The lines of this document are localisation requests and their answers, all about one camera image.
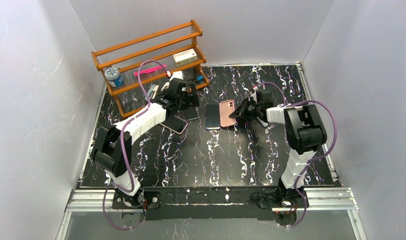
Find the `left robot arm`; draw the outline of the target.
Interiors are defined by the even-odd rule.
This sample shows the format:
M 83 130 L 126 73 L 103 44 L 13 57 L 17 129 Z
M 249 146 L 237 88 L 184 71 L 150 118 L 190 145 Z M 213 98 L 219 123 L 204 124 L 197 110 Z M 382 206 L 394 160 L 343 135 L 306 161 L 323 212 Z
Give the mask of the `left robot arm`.
M 134 141 L 177 111 L 199 106 L 196 84 L 177 77 L 172 77 L 167 88 L 147 100 L 147 106 L 133 116 L 114 125 L 102 125 L 90 155 L 109 175 L 115 188 L 130 198 L 141 188 L 130 166 Z

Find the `blue round jar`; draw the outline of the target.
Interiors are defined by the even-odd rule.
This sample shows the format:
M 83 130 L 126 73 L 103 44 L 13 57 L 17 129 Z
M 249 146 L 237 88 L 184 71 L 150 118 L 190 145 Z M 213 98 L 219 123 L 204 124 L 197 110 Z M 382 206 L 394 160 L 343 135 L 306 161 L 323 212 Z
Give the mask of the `blue round jar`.
M 104 71 L 104 76 L 112 87 L 120 87 L 123 83 L 119 69 L 116 67 L 108 67 Z

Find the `teal eraser block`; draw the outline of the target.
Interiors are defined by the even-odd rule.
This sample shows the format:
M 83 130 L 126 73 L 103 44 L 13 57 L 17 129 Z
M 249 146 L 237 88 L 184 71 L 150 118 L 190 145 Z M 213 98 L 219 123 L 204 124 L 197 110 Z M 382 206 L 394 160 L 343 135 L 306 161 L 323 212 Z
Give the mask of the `teal eraser block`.
M 149 91 L 147 92 L 148 97 L 146 98 L 147 101 L 154 98 L 156 92 L 158 90 L 158 85 L 152 84 Z

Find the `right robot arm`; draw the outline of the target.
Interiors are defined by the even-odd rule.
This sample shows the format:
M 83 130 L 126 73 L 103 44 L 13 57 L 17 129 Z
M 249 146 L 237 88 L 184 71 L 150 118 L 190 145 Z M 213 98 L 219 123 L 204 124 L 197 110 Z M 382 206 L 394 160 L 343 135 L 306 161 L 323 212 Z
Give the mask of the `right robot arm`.
M 285 127 L 286 140 L 290 147 L 287 165 L 275 192 L 262 197 L 262 200 L 281 204 L 302 198 L 304 175 L 318 149 L 327 141 L 327 132 L 316 102 L 306 100 L 278 107 L 274 106 L 270 90 L 255 87 L 251 90 L 250 97 L 244 99 L 229 117 L 246 121 L 258 119 L 266 124 L 282 124 Z

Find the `pink highlighter pen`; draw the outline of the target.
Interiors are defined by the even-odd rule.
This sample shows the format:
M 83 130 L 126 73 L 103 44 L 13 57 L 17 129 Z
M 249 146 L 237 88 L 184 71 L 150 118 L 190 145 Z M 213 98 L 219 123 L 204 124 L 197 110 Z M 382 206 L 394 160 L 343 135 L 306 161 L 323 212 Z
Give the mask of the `pink highlighter pen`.
M 150 67 L 150 68 L 141 70 L 141 71 L 139 71 L 139 72 L 136 71 L 136 72 L 134 72 L 134 75 L 135 75 L 136 77 L 138 77 L 138 75 L 141 75 L 141 74 L 151 74 L 151 73 L 157 72 L 157 71 L 159 71 L 159 70 L 163 70 L 163 68 L 166 68 L 166 67 L 167 67 L 166 64 L 164 64 L 163 66 Z

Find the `clear phone case with phone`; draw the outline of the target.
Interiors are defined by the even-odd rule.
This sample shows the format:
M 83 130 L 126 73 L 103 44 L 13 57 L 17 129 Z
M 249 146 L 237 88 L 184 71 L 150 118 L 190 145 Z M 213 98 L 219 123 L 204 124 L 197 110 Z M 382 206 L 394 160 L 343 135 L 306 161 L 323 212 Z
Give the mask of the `clear phone case with phone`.
M 193 121 L 199 119 L 198 108 L 188 108 L 182 111 L 183 118 L 186 121 Z

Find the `orange wooden shelf rack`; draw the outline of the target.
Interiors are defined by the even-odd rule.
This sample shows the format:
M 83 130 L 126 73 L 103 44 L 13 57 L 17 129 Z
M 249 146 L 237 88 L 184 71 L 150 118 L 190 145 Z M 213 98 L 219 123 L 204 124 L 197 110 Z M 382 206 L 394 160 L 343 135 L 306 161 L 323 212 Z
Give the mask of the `orange wooden shelf rack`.
M 104 77 L 108 93 L 114 98 L 120 115 L 127 118 L 141 107 L 132 103 L 130 95 L 137 91 L 140 84 L 158 82 L 167 77 L 167 72 L 190 71 L 204 77 L 202 84 L 197 84 L 197 89 L 209 86 L 209 80 L 202 70 L 202 64 L 206 63 L 206 57 L 201 51 L 197 39 L 203 35 L 203 30 L 196 20 L 157 31 L 136 39 L 132 39 L 105 49 L 91 52 L 96 69 L 104 73 L 109 67 L 119 69 L 123 83 L 119 87 L 112 87 Z M 194 49 L 198 60 L 175 66 L 173 54 Z M 134 72 L 139 72 L 151 67 L 163 66 L 163 70 L 150 74 L 141 74 L 136 77 Z

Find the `black blue marker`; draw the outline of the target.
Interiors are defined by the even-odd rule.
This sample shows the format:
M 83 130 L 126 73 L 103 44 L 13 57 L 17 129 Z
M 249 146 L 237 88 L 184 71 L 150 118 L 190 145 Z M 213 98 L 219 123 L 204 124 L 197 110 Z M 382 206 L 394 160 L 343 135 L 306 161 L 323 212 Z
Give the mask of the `black blue marker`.
M 198 75 L 195 77 L 195 82 L 199 85 L 204 82 L 204 77 L 202 75 Z

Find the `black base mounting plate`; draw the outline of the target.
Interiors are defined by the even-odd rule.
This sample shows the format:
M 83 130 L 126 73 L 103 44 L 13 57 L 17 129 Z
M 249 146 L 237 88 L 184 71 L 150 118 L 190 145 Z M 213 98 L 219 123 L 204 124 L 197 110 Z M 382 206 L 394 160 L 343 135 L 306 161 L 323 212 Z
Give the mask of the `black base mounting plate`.
M 115 190 L 114 210 L 141 210 L 149 221 L 167 219 L 257 219 L 295 221 L 298 210 L 309 206 L 307 194 L 295 202 L 262 200 L 276 186 L 143 187 L 134 197 Z

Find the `white medicine box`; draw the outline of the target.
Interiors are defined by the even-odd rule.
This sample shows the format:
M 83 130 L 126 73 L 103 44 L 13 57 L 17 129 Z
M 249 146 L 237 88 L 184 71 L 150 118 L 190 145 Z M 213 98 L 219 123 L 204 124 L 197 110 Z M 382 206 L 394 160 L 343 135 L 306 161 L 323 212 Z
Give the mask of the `white medicine box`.
M 175 53 L 172 56 L 176 67 L 198 60 L 198 56 L 193 48 Z

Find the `cream cased phone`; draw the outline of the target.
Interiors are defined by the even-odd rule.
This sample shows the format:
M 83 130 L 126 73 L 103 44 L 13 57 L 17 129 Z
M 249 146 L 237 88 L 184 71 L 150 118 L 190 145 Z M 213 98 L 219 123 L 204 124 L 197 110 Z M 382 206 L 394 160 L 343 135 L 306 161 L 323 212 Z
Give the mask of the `cream cased phone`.
M 188 127 L 188 122 L 177 116 L 168 116 L 165 121 L 160 123 L 160 125 L 178 135 L 181 135 Z

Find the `black smartphone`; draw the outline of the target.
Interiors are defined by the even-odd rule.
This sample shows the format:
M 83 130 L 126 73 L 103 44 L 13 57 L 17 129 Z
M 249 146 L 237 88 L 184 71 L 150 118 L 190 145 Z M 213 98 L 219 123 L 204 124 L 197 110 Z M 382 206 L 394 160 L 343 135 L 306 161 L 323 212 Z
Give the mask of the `black smartphone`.
M 218 104 L 207 104 L 205 106 L 205 126 L 207 130 L 220 129 L 220 112 Z

